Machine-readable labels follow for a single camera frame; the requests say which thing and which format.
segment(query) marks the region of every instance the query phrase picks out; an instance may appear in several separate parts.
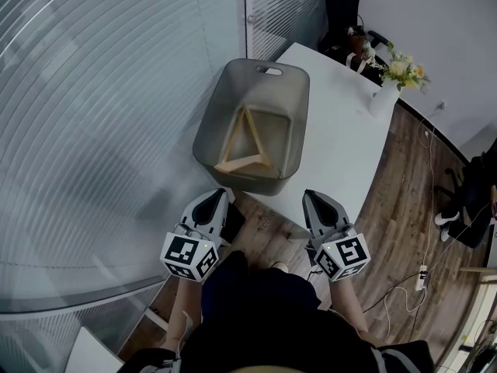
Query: white shoe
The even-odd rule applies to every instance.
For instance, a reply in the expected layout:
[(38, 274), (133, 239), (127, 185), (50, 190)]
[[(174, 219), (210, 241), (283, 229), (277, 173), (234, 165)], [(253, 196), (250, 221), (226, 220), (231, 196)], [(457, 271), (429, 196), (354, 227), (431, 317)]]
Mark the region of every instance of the white shoe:
[(274, 263), (271, 268), (276, 268), (278, 270), (282, 270), (285, 274), (288, 274), (288, 267), (285, 263), (277, 262)]
[(443, 218), (442, 213), (439, 213), (435, 216), (435, 224), (440, 227), (440, 226), (446, 224), (447, 222), (458, 220), (460, 216), (461, 215), (459, 214), (459, 212), (457, 212), (457, 214), (452, 218)]
[(449, 229), (445, 228), (442, 229), (442, 233), (440, 234), (440, 238), (442, 239), (442, 242), (446, 242), (449, 239)]

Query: bin handle hole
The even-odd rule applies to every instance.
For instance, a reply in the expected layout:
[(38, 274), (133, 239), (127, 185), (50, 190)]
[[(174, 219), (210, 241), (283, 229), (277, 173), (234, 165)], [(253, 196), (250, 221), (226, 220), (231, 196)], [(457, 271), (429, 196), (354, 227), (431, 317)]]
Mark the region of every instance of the bin handle hole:
[(256, 71), (266, 73), (267, 75), (281, 76), (283, 74), (283, 71), (281, 69), (268, 68), (266, 66), (258, 66), (255, 69)]

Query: person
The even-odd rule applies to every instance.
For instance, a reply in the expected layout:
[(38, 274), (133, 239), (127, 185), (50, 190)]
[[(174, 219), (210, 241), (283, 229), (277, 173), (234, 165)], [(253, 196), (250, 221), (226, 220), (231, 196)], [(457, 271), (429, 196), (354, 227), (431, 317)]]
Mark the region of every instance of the person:
[[(497, 148), (474, 157), (464, 167), (464, 181), (449, 205), (435, 217), (435, 224), (443, 226), (440, 238), (450, 237), (474, 249), (483, 240), (497, 205)], [(466, 207), (472, 223), (465, 225), (459, 218)]]
[(322, 311), (312, 284), (287, 271), (250, 274), (234, 251), (204, 286), (180, 279), (164, 349), (138, 351), (120, 373), (434, 371), (425, 341), (387, 346), (369, 333), (349, 278), (330, 282), (334, 309)]

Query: yellow flower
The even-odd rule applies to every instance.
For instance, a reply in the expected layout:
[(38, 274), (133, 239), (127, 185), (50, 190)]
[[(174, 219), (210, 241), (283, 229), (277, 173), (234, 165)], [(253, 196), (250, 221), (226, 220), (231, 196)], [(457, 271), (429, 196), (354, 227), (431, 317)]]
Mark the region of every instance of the yellow flower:
[(413, 71), (417, 78), (422, 78), (425, 74), (425, 71), (422, 68), (422, 66), (416, 66)]

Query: electrical cable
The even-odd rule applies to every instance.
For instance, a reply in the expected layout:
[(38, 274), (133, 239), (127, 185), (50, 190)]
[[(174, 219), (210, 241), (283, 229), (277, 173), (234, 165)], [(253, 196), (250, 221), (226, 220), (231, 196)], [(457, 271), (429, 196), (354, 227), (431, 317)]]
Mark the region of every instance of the electrical cable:
[(363, 311), (363, 313), (366, 313), (368, 312), (370, 309), (373, 309), (374, 307), (376, 307), (378, 304), (381, 303), (381, 300), (383, 300), (385, 297), (388, 296), (388, 293), (390, 293), (392, 290), (394, 290), (398, 285), (400, 284), (403, 284), (406, 280), (412, 278), (412, 277), (415, 277), (417, 274), (419, 274), (419, 272), (416, 272), (415, 274), (412, 274), (412, 275), (409, 275), (408, 277), (406, 277), (405, 279), (402, 279), (400, 282), (394, 284), (394, 286), (392, 286), (384, 295), (382, 295), (377, 302), (375, 302), (372, 306), (370, 306), (368, 309), (365, 309)]
[(426, 245), (426, 250), (425, 250), (425, 254), (422, 257), (422, 264), (421, 265), (425, 265), (426, 254), (428, 254), (429, 244), (431, 242), (433, 210), (435, 210), (435, 173), (433, 172), (433, 164), (432, 164), (432, 144), (433, 144), (433, 131), (432, 131), (432, 137), (429, 140), (429, 169), (432, 172), (432, 208), (431, 208), (431, 212), (429, 214), (428, 244)]
[(469, 224), (469, 226), (467, 226), (465, 229), (463, 229), (461, 231), (461, 233), (459, 235), (457, 235), (454, 239), (452, 239), (452, 242), (449, 243), (449, 245), (445, 248), (444, 251), (442, 251), (442, 253), (439, 255), (438, 259), (436, 260), (436, 262), (432, 265), (432, 267), (429, 269), (428, 271), (428, 275), (431, 271), (433, 271), (436, 267), (436, 265), (440, 262), (440, 259), (442, 258), (443, 254), (445, 254), (445, 252), (454, 244), (454, 242), (459, 238), (459, 236), (461, 236), (465, 231), (466, 229), (470, 228), (471, 225), (473, 224), (473, 222), (476, 221), (476, 219), (478, 218), (478, 216), (480, 215), (480, 213), (486, 209), (488, 206), (490, 205), (490, 202), (488, 202), (485, 206), (483, 206), (481, 208), (481, 210), (478, 212), (478, 214), (476, 214), (476, 217), (474, 217), (474, 219), (471, 221), (471, 223)]
[(486, 324), (487, 322), (493, 322), (494, 325), (495, 325), (495, 321), (493, 319), (485, 319), (482, 323), (480, 323), (478, 325), (478, 328), (476, 329), (476, 332), (474, 332), (474, 345), (477, 345), (477, 338), (478, 338), (478, 331), (480, 330), (480, 328)]
[[(426, 290), (426, 293), (425, 293), (425, 298), (426, 298), (426, 296), (427, 296), (428, 286), (429, 286), (429, 278), (427, 278), (427, 283), (426, 283), (426, 286), (425, 286), (425, 290)], [(418, 308), (418, 309), (416, 310), (416, 314), (414, 315), (414, 322), (412, 323), (411, 334), (409, 335), (409, 340), (408, 340), (408, 343), (410, 343), (410, 342), (411, 342), (411, 340), (412, 340), (412, 336), (414, 335), (414, 330), (415, 330), (415, 328), (416, 328), (416, 321), (418, 320), (418, 314), (419, 314), (419, 310), (420, 310), (420, 309), (421, 309), (421, 308)]]
[(421, 142), (421, 139), (419, 138), (419, 127), (421, 126), (423, 121), (425, 121), (426, 119), (429, 119), (430, 117), (438, 116), (438, 115), (440, 115), (441, 112), (442, 112), (441, 110), (435, 109), (435, 112), (433, 112), (431, 115), (428, 115), (427, 117), (423, 117), (422, 120), (418, 123), (418, 127), (416, 128), (416, 137), (418, 138), (419, 143), (421, 144), (422, 147), (424, 147), (424, 149), (428, 149), (429, 144), (424, 145)]
[(312, 279), (312, 277), (313, 277), (314, 275), (321, 275), (322, 273), (323, 273), (323, 271), (322, 271), (322, 270), (312, 270), (311, 272), (309, 272), (309, 275), (308, 275), (308, 279), (307, 279), (307, 281), (308, 281), (308, 282), (309, 282), (309, 281), (311, 281), (311, 279)]
[[(405, 309), (407, 310), (407, 312), (413, 312), (415, 310), (419, 310), (419, 307), (426, 300), (426, 288), (423, 288), (424, 291), (425, 291), (425, 294), (423, 295), (421, 302), (416, 307), (414, 307), (413, 309), (409, 309), (408, 306), (407, 306), (407, 297), (408, 297), (407, 290), (405, 290), (404, 288), (401, 288), (399, 286), (395, 286), (394, 288), (396, 288), (396, 289), (402, 289), (405, 292)], [(387, 341), (388, 336), (390, 336), (390, 316), (388, 315), (387, 296), (388, 295), (385, 295), (384, 298), (383, 298), (383, 304), (385, 306), (385, 312), (387, 313), (387, 319), (388, 319), (388, 332), (387, 332), (387, 335), (385, 336), (384, 341)]]
[(411, 334), (409, 335), (408, 343), (412, 340), (412, 335), (414, 334), (414, 329), (416, 328), (416, 320), (418, 320), (419, 309), (416, 310), (416, 315), (414, 315), (414, 322), (412, 323)]

